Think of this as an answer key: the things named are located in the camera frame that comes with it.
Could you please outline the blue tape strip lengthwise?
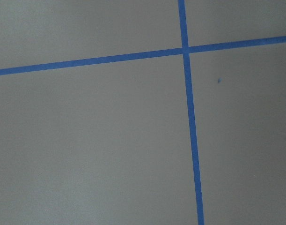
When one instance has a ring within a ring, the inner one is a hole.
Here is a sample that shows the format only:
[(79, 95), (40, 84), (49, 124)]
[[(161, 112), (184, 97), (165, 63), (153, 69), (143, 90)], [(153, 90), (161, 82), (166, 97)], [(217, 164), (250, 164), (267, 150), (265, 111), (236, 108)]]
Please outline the blue tape strip lengthwise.
[(199, 225), (203, 225), (205, 223), (205, 220), (204, 220), (203, 197), (202, 197), (202, 187), (201, 187), (201, 177), (200, 177), (200, 167), (199, 167), (199, 157), (198, 157), (198, 142), (197, 142), (195, 111), (194, 111), (193, 88), (191, 80), (191, 62), (190, 62), (188, 31), (187, 31), (184, 0), (178, 1), (178, 12), (179, 12), (179, 21), (181, 30), (183, 68), (185, 77), (185, 88), (186, 88), (186, 98), (187, 98), (187, 108), (188, 108), (190, 141), (191, 141), (191, 154), (192, 154), (194, 186), (195, 186), (195, 196), (197, 205), (197, 220)]

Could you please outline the blue tape strip crosswise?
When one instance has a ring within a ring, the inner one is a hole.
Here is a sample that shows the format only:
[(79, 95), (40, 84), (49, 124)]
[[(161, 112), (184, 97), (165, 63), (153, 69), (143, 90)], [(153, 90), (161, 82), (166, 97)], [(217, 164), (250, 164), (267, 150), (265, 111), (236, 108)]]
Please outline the blue tape strip crosswise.
[(164, 49), (164, 50), (156, 50), (156, 51), (148, 51), (148, 52), (137, 52), (137, 53), (122, 54), (122, 55), (96, 57), (96, 58), (81, 59), (81, 60), (69, 60), (69, 61), (61, 61), (61, 62), (53, 62), (53, 63), (45, 63), (45, 64), (37, 64), (37, 65), (29, 65), (29, 66), (10, 67), (10, 68), (0, 69), (0, 76), (36, 72), (36, 71), (54, 70), (54, 69), (61, 69), (61, 68), (72, 68), (72, 67), (81, 67), (81, 66), (89, 66), (89, 65), (97, 65), (97, 64), (106, 64), (106, 63), (112, 63), (112, 62), (182, 55), (183, 53), (190, 54), (190, 53), (212, 52), (212, 51), (219, 51), (219, 50), (254, 47), (254, 46), (261, 46), (261, 45), (274, 45), (274, 44), (282, 44), (282, 43), (286, 43), (286, 36), (189, 46), (185, 50), (182, 48), (173, 48), (173, 49)]

